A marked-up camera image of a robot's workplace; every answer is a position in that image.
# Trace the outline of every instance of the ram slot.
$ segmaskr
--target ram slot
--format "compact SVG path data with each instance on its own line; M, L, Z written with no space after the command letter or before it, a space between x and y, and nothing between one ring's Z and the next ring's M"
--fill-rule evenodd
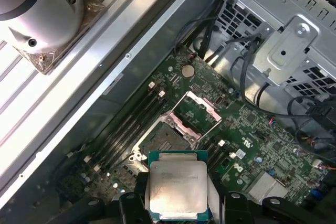
M143 107L150 103L153 98L157 95L157 93L154 90L151 90L149 93L146 93L142 98L141 102L136 104L130 111L132 111L132 114L128 116L124 121L120 122L118 125L118 128L114 130L108 138L104 141L104 143L99 146L99 150L96 151L93 155L93 161L97 161L97 158L99 156L104 156L106 154L106 150L108 150L109 145L113 143L113 140L116 139L116 136L120 133L126 130L127 127L131 124L131 121L134 120L137 114L141 113L143 111Z
M115 150L110 152L110 158L106 162L105 168L108 166L113 165L120 157L121 155L129 148L129 146L132 143L135 143L140 137L141 132L146 130L150 124L153 123L153 120L157 118L159 114L161 114L163 110L163 105L166 103L165 100L160 100L159 103L154 105L152 107L152 110L148 112L140 121L139 127L135 128L135 131L133 131L131 134L129 134L127 137L123 138L123 141L120 141L118 146L116 146Z
M116 132L116 134L113 135L113 138L110 138L112 140L109 141L109 145L106 146L103 152L101 153L98 163L101 163L104 159L107 158L107 156L110 155L111 152L114 151L115 146L117 146L120 143L120 141L122 141L123 137L128 132L132 131L134 127L136 127L138 123L142 121L142 117L146 115L146 113L151 111L152 107L157 102L158 102L157 96L151 97L151 100L149 102L143 104L141 112L138 113L135 117L133 117L132 120L128 120L128 123L123 127L123 129Z

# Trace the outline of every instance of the cable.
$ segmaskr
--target cable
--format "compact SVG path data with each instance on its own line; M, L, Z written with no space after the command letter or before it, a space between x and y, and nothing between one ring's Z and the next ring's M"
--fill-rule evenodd
M270 84L268 82L265 83L265 85L259 90L259 93L257 95L257 98L256 98L256 105L258 107L260 107L260 99L261 99L261 96L263 94L263 92L270 86Z
M243 37L243 38L238 38L238 39L230 39L226 42L224 42L226 45L229 45L231 43L240 43L240 42L251 42L256 38L256 36L248 36L248 37ZM224 46L220 46L217 48L217 50L210 55L208 58L205 59L206 63L209 63L212 59L214 59L218 54L220 54L222 52L223 49L225 49L226 47Z
M210 16L216 16L218 17L219 12L221 11L225 1L224 0L216 0L215 2L215 8L214 10L210 13ZM201 42L201 47L200 50L198 51L198 56L201 59L204 59L206 52L208 51L210 41L211 41L211 36L213 32L213 27L215 26L216 20L213 19L209 22L205 29L203 41Z
M182 28L181 30L177 33L177 36L175 38L175 43L174 43L174 47L173 47L173 53L175 56L177 56L177 47L180 43L180 37L181 35L183 34L184 30L192 23L195 23L195 22L201 22L201 21L206 21L206 20L212 20L212 19L216 19L217 16L215 17L207 17L207 18L198 18L198 19L193 19L193 20L190 20L188 21Z
M233 78L233 69L235 68L235 65L238 63L239 60L244 60L245 58L243 56L238 56L234 62L232 62L230 70L229 70L229 76L230 80L233 84L235 84L235 79Z
M206 63L209 63L212 59L214 59L218 54L220 54L220 52L222 52L222 50L224 49L224 46L220 45L216 51L213 52L212 55L210 55L208 58L206 58L204 61Z
M263 110L259 107L257 107L255 104L249 102L246 99L246 94L245 94L245 84L246 84L246 73L247 73L247 69L248 66L250 64L250 62L252 61L253 55L254 55L254 51L256 50L256 48L258 47L259 43L257 40L255 40L254 42L251 43L249 51L246 53L246 57L243 63L243 68L241 70L241 74L240 74L240 90L241 90L241 99L242 101L252 110L255 110L257 112L263 113L263 114L267 114L267 115L271 115L271 116L277 116L280 118L310 118L310 116L308 115L288 115L288 114L279 114L279 113L275 113L275 112L270 112L267 110Z
M316 156L316 157L319 157L319 158L321 158L321 159L327 160L327 161L329 161L329 162L331 162L331 163L333 163L333 164L336 164L336 162L333 161L333 160L331 160L330 158L327 158L327 157L325 157L325 156L323 156L323 155L321 155L321 154L318 154L318 153L316 153L316 152L312 152L312 151L308 150L307 148L303 147L303 146L300 144L300 141L299 141L299 139L298 139L298 134L299 134L299 132L301 131L301 129L302 129L303 127L305 127L305 126L306 126L308 123L310 123L310 122L313 122L313 120L309 119L309 120L305 121L304 123L302 123L301 126L298 127L298 129L296 130L295 135L294 135L294 140L298 143L298 145L301 147L301 149L303 149L305 152L307 152L307 153L309 153L309 154L311 154L311 155L314 155L314 156Z
M312 97L307 97L307 96L301 96L301 97L294 97L292 100L289 101L288 105L287 105L287 113L289 115L293 115L293 112L292 112L292 107L293 107L293 104L295 101L299 100L299 99L307 99L307 100L310 100L314 103L317 103L317 104L321 104L321 102L315 98L312 98ZM298 125L298 122L295 120L295 119L292 119L294 125L295 125L295 130L298 129L299 125Z
M281 138L278 134L278 132L274 129L274 124L276 123L274 118L271 118L271 120L269 121L269 127L272 130L272 133L282 142L287 143L287 144L292 144L292 145L297 145L297 143L293 142L293 141L289 141L289 140L285 140L283 138Z

